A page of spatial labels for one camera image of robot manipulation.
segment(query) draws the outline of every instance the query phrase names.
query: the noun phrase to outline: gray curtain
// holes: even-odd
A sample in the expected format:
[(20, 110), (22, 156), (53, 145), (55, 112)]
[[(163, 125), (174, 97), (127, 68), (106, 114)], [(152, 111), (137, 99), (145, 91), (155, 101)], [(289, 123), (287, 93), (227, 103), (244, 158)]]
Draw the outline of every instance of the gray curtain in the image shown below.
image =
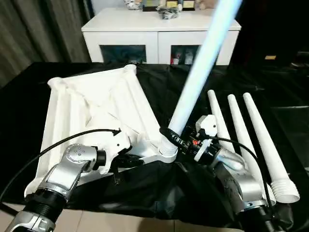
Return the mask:
[(36, 61), (90, 62), (90, 0), (1, 0), (0, 87)]

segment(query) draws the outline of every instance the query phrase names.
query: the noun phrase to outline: tiled floor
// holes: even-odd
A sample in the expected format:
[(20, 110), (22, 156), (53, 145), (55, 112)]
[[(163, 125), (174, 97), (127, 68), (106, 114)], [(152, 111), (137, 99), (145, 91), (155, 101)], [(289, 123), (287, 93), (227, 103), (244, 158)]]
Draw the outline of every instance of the tiled floor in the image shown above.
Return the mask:
[[(12, 205), (21, 210), (24, 207)], [(0, 211), (0, 232), (9, 225), (12, 216)], [(219, 229), (186, 224), (173, 220), (133, 217), (117, 214), (93, 213), (64, 210), (60, 215), (55, 232), (240, 232), (235, 229)]]

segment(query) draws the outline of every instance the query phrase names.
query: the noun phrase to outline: table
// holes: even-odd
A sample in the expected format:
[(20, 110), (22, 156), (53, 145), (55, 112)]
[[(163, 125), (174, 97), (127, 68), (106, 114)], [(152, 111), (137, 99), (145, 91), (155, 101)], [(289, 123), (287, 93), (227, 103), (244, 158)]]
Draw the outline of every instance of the table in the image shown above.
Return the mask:
[[(170, 64), (175, 47), (181, 49), (187, 45), (187, 50), (194, 53), (197, 45), (204, 42), (212, 14), (213, 9), (196, 10), (163, 20), (157, 12), (106, 8), (84, 25), (82, 32), (93, 62), (104, 62), (107, 59), (105, 54), (112, 46), (129, 45), (144, 47), (148, 64)], [(240, 24), (234, 20), (218, 55), (217, 65), (230, 63), (240, 29)]]
[[(50, 90), (47, 81), (55, 76), (104, 71), (124, 64), (34, 63), (0, 90), (0, 141), (2, 178), (0, 189), (16, 169), (37, 154), (41, 147)], [(188, 66), (140, 65), (137, 77), (161, 126), (172, 116)], [(201, 116), (210, 113), (207, 90), (214, 89), (232, 139), (236, 138), (228, 108), (230, 93), (240, 99), (251, 92), (261, 116), (297, 185), (301, 199), (276, 210), (289, 231), (306, 231), (309, 219), (309, 178), (304, 160), (309, 150), (308, 76), (306, 69), (243, 69), (215, 67), (190, 116), (186, 131)], [(239, 101), (241, 111), (244, 103)], [(261, 150), (247, 116), (244, 117), (257, 155)], [(36, 165), (27, 169), (5, 197), (6, 202), (23, 203), (23, 191), (34, 178)], [(123, 173), (124, 182), (115, 186), (112, 178), (80, 186), (69, 202), (70, 209), (112, 212), (140, 217), (180, 219), (214, 227), (237, 227), (228, 201), (205, 167), (178, 156), (176, 162), (154, 162)]]

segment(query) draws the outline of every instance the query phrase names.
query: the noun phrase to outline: white pipe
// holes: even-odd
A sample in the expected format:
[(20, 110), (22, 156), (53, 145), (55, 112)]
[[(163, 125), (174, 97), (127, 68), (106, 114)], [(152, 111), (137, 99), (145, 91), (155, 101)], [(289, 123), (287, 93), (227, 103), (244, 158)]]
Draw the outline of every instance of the white pipe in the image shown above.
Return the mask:
[(272, 180), (271, 187), (275, 198), (281, 203), (294, 203), (299, 200), (299, 193), (290, 180), (278, 151), (250, 95), (243, 95), (257, 139), (260, 143), (267, 168)]
[[(169, 128), (181, 135), (195, 103), (207, 81), (219, 50), (242, 0), (220, 0), (212, 17), (210, 30), (191, 68)], [(159, 151), (163, 156), (177, 152), (175, 146), (163, 139)]]
[[(223, 118), (223, 115), (221, 113), (221, 109), (216, 97), (216, 94), (213, 90), (208, 91), (208, 98), (209, 102), (211, 104), (211, 112), (216, 118), (216, 125), (218, 130), (218, 137), (225, 138), (225, 139), (231, 139), (228, 130), (226, 128), (226, 124)], [(225, 141), (219, 141), (219, 144), (226, 148), (227, 150), (231, 152), (235, 152), (234, 147), (231, 143), (225, 142)]]
[[(240, 109), (238, 107), (236, 98), (233, 94), (230, 94), (228, 97), (228, 104), (230, 106), (233, 122), (234, 122), (234, 127), (237, 135), (238, 142), (241, 144), (245, 145), (247, 148), (249, 148), (254, 154), (255, 150), (252, 145), (249, 133), (247, 131), (245, 122), (243, 121)], [(259, 165), (255, 161), (255, 159), (252, 157), (252, 155), (245, 150), (244, 148), (240, 148), (241, 154), (243, 158), (245, 159), (246, 163), (248, 164), (248, 168), (254, 179), (260, 184), (262, 192), (263, 192), (263, 198), (266, 200), (266, 194), (265, 194), (265, 189), (264, 189), (264, 183), (263, 183), (263, 178), (261, 174), (261, 170), (259, 168)], [(276, 199), (275, 196), (272, 192), (271, 187), (267, 184), (267, 189), (269, 192), (269, 197), (271, 200), (271, 204), (274, 205), (276, 204)]]

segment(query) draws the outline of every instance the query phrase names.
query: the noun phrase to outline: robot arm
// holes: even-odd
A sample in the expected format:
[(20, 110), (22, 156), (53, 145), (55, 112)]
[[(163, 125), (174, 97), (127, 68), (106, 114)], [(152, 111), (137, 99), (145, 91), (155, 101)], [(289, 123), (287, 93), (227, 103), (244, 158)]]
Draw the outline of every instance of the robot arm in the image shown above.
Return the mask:
[(268, 204), (262, 197), (262, 189), (249, 172), (243, 157), (207, 138), (206, 135), (213, 137), (217, 134), (214, 116), (202, 116), (196, 123), (196, 131), (196, 136), (186, 142), (171, 129), (160, 129), (183, 153), (213, 170), (245, 231), (283, 232), (268, 216)]
[(82, 173), (99, 166), (110, 169), (112, 160), (130, 148), (124, 132), (114, 136), (105, 150), (73, 144), (67, 147), (59, 164), (45, 176), (28, 203), (13, 219), (5, 232), (52, 232), (55, 222), (75, 190)]

